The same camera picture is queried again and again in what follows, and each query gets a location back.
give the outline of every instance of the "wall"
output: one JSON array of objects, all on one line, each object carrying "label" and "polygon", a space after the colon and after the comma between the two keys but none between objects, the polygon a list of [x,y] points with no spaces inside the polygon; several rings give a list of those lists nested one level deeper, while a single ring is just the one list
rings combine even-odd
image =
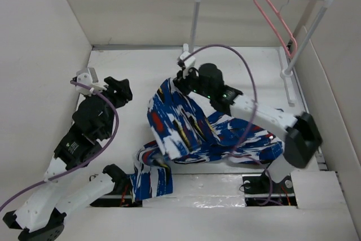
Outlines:
[{"label": "wall", "polygon": [[[188,42],[194,0],[68,0],[90,43],[181,45]],[[260,2],[267,11],[263,0]],[[287,0],[275,0],[276,7]],[[283,9],[294,29],[307,1]],[[286,41],[287,35],[282,32]],[[274,33],[252,0],[202,0],[197,44],[278,46]]]},{"label": "wall", "polygon": [[[338,171],[345,198],[361,233],[361,5],[335,0],[305,50],[297,73],[310,111],[325,139],[323,153]],[[316,5],[309,28],[319,6]],[[300,31],[299,39],[305,34]]]},{"label": "wall", "polygon": [[[71,124],[77,95],[69,80],[86,65],[91,46],[66,0],[0,0],[0,7],[2,204],[41,180]],[[2,240],[19,234],[4,223],[0,233]]]}]

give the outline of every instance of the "colorful cloth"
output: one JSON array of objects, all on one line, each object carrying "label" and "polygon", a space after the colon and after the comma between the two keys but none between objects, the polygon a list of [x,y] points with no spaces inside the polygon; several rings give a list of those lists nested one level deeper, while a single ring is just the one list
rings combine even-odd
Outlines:
[{"label": "colorful cloth", "polygon": [[[197,103],[183,95],[167,79],[149,101],[148,121],[156,138],[134,157],[135,173],[130,176],[136,200],[171,194],[173,180],[167,161],[198,164],[217,161],[233,151],[248,122],[220,112],[208,118]],[[250,155],[263,164],[282,154],[280,139],[252,125],[247,140],[234,155]],[[253,163],[245,157],[228,156],[233,163]]]}]

